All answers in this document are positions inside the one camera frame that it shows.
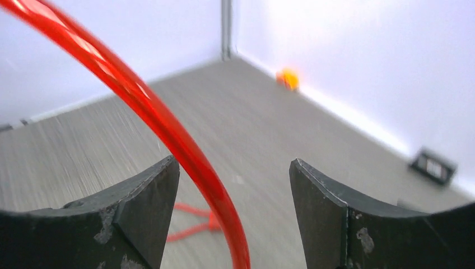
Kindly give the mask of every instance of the white backdrop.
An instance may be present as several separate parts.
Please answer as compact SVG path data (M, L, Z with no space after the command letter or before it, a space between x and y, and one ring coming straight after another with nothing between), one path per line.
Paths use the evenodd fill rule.
M220 0L53 0L146 81L221 53ZM0 124L110 94L48 39L0 9Z
M238 52L405 157L427 146L475 190L475 1L238 0Z

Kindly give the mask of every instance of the glossy red hose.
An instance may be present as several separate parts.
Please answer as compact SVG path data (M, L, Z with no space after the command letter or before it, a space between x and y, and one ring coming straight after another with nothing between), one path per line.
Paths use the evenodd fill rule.
M244 229L226 189L188 132L150 88L113 52L51 3L0 0L0 6L74 56L147 123L190 175L216 214L234 269L250 268Z

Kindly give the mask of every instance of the white panel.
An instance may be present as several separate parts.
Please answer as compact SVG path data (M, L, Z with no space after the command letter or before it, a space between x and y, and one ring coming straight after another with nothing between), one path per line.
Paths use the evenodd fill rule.
M220 0L53 2L146 81L220 56ZM0 123L110 93L67 53L0 10Z
M475 185L475 2L240 0L237 50L296 69L307 96L404 156Z

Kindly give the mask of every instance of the yellow object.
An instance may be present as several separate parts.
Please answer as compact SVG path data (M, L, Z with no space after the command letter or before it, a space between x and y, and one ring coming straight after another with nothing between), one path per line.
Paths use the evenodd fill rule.
M285 87L290 91L295 91L299 88L299 77L297 77L297 74L294 71L288 68L277 73L277 82L285 85Z

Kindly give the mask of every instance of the wooden floor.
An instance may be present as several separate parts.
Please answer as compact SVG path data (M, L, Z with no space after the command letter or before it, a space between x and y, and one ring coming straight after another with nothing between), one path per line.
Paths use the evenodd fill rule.
M305 268L288 180L300 157L328 176L424 211L468 202L319 108L235 59L152 84L208 156L238 209L253 268ZM0 133L0 208L58 208L128 178L168 155L118 98ZM177 201L207 208L182 173ZM171 231L200 219L174 212ZM224 237L167 244L162 268L231 268Z

